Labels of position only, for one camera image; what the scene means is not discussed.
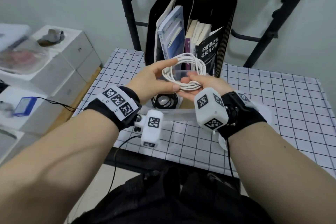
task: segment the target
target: black wrist strap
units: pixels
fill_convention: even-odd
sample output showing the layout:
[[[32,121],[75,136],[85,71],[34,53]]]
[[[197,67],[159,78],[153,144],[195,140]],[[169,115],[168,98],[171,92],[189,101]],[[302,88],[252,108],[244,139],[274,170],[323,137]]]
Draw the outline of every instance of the black wrist strap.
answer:
[[[132,98],[136,104],[138,105],[138,109],[135,110],[132,114],[127,116],[124,120],[119,120],[113,111],[111,111],[104,103],[102,103],[99,99],[94,99],[91,101],[87,107],[85,107],[84,111],[87,109],[95,110],[102,115],[109,118],[119,129],[119,131],[129,128],[134,125],[135,120],[137,119],[137,112],[141,109],[141,105],[139,104],[138,95],[131,89],[120,86],[119,87],[123,92],[125,92],[130,98]]]
[[[254,108],[246,107],[235,92],[229,92],[222,96],[222,101],[228,107],[228,124],[218,129],[224,139],[241,131],[254,123],[267,122]]]

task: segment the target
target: white grid pattern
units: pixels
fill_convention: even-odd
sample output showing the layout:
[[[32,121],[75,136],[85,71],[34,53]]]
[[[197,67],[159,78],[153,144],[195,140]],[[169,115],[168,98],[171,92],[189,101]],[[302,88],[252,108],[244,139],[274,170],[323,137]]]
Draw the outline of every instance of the white grid pattern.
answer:
[[[127,84],[144,67],[143,52],[116,48],[74,116],[97,94],[111,85]],[[336,178],[336,119],[318,79],[226,63],[221,77],[249,98],[268,105],[275,114],[274,129]],[[137,134],[141,132],[134,132],[133,127],[121,131],[115,146]],[[230,175],[228,153],[212,133],[193,121],[164,121],[155,150],[140,146],[140,138],[130,140],[122,148]]]

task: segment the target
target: blue device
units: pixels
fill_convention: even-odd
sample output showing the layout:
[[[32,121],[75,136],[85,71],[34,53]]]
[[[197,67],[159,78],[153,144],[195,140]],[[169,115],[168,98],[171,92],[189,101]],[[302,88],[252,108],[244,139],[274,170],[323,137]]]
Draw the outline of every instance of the blue device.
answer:
[[[14,116],[28,116],[30,115],[37,98],[36,97],[24,97],[20,100],[19,104],[14,110]]]

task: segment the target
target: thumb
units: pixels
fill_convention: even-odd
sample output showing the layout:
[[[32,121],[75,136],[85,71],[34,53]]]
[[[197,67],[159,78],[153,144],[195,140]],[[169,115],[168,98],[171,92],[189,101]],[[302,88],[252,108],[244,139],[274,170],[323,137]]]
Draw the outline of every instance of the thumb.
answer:
[[[198,74],[191,74],[189,75],[191,81],[199,82],[201,85],[211,81],[213,79],[210,75],[198,75]]]
[[[173,82],[157,81],[156,90],[160,93],[164,92],[177,92],[180,90],[180,86]]]

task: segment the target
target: metal bar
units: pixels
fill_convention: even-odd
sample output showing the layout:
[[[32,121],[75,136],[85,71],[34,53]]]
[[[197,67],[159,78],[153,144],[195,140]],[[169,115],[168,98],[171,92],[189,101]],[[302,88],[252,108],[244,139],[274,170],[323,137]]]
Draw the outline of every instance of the metal bar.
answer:
[[[129,33],[131,34],[134,49],[136,51],[141,51],[139,34],[137,26],[135,24],[135,18],[133,13],[132,0],[121,0],[121,2],[123,4],[125,17],[129,28]]]
[[[148,23],[146,23],[146,22],[136,21],[135,24],[136,24],[137,26],[148,27]]]
[[[246,41],[252,41],[252,42],[259,42],[260,38],[258,37],[252,37],[252,36],[247,36],[247,35],[240,35],[233,29],[231,30],[231,35],[233,35],[235,38],[246,40]]]
[[[264,35],[261,37],[257,46],[252,51],[251,55],[244,64],[244,67],[251,68],[261,56],[266,47],[270,44],[274,35],[278,33],[284,22],[288,19],[300,0],[285,0],[279,11],[276,13],[271,24],[267,28]]]

